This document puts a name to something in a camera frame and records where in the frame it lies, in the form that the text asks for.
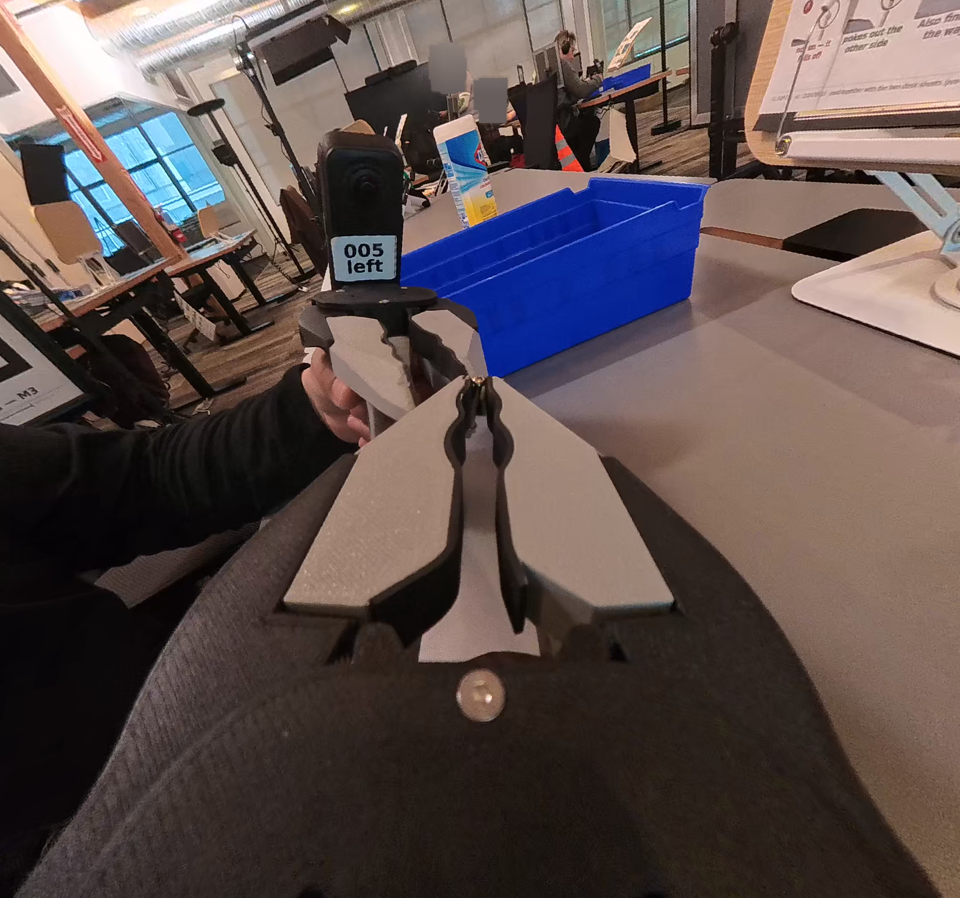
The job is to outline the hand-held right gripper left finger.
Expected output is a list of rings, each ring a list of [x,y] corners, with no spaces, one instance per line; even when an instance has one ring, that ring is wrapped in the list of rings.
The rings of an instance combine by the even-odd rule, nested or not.
[[[353,461],[283,605],[393,629],[408,646],[459,594],[473,382],[435,392]]]

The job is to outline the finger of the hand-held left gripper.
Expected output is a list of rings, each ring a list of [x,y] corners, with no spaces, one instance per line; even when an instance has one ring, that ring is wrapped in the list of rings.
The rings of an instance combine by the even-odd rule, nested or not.
[[[378,319],[330,316],[328,329],[334,374],[365,400],[371,420],[401,420],[414,410],[417,401],[410,366]]]
[[[426,309],[408,316],[413,392],[434,392],[458,379],[487,376],[481,337],[465,309]]]

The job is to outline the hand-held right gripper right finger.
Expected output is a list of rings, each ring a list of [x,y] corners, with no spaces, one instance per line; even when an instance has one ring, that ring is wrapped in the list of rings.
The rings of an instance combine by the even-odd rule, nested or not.
[[[480,388],[480,652],[542,651],[675,597],[599,453],[504,380]]]

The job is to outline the person's left forearm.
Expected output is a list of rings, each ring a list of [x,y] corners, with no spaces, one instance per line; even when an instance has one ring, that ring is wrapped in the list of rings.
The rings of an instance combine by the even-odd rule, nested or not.
[[[188,547],[297,496],[354,449],[295,365],[216,414],[154,430],[2,426],[3,602]]]

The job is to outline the person's left hand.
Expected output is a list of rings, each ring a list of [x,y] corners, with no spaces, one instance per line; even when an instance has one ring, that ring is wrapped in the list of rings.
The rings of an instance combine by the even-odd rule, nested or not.
[[[322,348],[308,347],[300,379],[314,411],[330,431],[347,444],[363,448],[371,440],[366,401],[334,374]]]

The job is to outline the black monitor screen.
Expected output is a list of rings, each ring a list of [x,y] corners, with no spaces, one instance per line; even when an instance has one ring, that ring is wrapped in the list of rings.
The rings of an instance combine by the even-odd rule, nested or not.
[[[419,65],[407,60],[367,76],[362,87],[344,94],[355,121],[366,122],[376,134],[396,139],[404,114],[413,113],[419,101]]]

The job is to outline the disinfecting wipes canister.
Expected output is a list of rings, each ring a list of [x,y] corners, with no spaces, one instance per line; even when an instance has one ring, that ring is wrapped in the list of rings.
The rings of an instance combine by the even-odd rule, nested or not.
[[[439,159],[464,229],[498,215],[486,150],[470,115],[437,125],[433,131]]]

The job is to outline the black studio light panel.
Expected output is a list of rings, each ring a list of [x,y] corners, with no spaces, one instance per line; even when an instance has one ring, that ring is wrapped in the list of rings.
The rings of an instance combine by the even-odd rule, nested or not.
[[[273,83],[280,86],[332,60],[333,45],[347,44],[351,36],[351,28],[335,17],[317,15],[262,31],[248,43],[266,63]]]

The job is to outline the wooden top desk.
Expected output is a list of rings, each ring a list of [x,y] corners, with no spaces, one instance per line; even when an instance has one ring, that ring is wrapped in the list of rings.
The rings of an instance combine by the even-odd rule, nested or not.
[[[115,325],[129,321],[164,362],[185,379],[193,390],[193,401],[214,398],[234,388],[240,388],[246,383],[245,377],[216,385],[204,377],[186,353],[151,317],[147,310],[147,300],[161,285],[196,275],[222,307],[239,338],[250,337],[256,331],[266,328],[267,324],[252,326],[210,272],[210,268],[216,263],[242,249],[253,237],[253,233],[245,232],[188,253],[183,260],[161,260],[152,263],[147,268],[98,287],[90,294],[66,302],[61,302],[54,292],[50,292],[46,295],[46,309],[35,317],[33,322],[49,336],[62,329],[71,329],[78,335],[76,343],[90,345]]]

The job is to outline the large paned window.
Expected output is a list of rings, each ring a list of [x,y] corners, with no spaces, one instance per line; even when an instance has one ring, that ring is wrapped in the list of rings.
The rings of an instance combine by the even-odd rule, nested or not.
[[[124,99],[103,103],[89,113],[150,206],[174,225],[190,222],[200,209],[226,200],[179,113]],[[76,145],[65,149],[69,194],[88,217],[104,253],[112,255],[124,245],[116,227],[133,216]]]

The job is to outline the black square panel light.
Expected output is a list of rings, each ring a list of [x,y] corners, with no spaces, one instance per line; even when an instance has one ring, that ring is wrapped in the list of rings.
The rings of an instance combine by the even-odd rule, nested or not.
[[[31,206],[70,200],[65,150],[62,146],[22,144],[18,152]]]

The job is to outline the framed black white marker sign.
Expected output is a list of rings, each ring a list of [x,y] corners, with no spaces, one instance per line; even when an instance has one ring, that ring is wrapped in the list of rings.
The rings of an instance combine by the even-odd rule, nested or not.
[[[27,426],[70,419],[93,402],[85,373],[2,294],[1,422]]]

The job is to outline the person's black clothed body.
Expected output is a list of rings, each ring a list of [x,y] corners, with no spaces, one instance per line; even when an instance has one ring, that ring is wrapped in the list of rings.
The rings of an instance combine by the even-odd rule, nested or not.
[[[2,896],[88,797],[197,593],[186,580],[127,607],[72,580],[2,601]]]

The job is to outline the white document stand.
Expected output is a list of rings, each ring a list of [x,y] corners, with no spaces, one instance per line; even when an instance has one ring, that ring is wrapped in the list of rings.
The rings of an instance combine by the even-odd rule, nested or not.
[[[857,165],[891,191],[923,231],[794,285],[798,301],[959,355],[958,202],[936,174],[958,167],[958,124],[798,129],[782,124],[778,158]]]

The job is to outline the grey partition panel on stand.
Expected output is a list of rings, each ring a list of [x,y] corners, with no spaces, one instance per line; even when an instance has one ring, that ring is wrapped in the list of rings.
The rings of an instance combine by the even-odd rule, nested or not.
[[[738,0],[688,0],[689,123],[705,128],[708,176],[720,181],[737,169],[744,141],[736,103]]]

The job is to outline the black flat pad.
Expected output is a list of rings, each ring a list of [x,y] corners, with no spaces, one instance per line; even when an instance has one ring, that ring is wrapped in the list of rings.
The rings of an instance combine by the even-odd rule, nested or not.
[[[783,239],[781,248],[845,263],[926,231],[928,228],[909,211],[858,208]]]

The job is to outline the wooden backing board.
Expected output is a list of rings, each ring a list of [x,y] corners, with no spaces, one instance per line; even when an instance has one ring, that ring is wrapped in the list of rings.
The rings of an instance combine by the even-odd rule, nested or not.
[[[785,36],[793,1],[772,1],[746,103],[745,134],[750,153],[764,164],[777,165],[782,168],[822,170],[828,164],[822,158],[792,157],[790,155],[783,158],[776,157],[776,134],[755,129],[761,115],[762,101],[774,75],[777,56]]]

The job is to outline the printed instruction sheet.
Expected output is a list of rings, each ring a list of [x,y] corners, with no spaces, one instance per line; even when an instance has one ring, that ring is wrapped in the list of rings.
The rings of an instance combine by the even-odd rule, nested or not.
[[[763,115],[780,117],[823,0],[794,0]],[[958,106],[958,0],[839,0],[811,37],[789,113]]]

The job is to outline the wooden support post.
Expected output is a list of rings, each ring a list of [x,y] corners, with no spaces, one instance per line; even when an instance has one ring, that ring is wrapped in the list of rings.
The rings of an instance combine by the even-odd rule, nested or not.
[[[147,197],[6,4],[1,4],[1,47],[159,250],[166,268],[185,262],[185,250],[156,218]]]

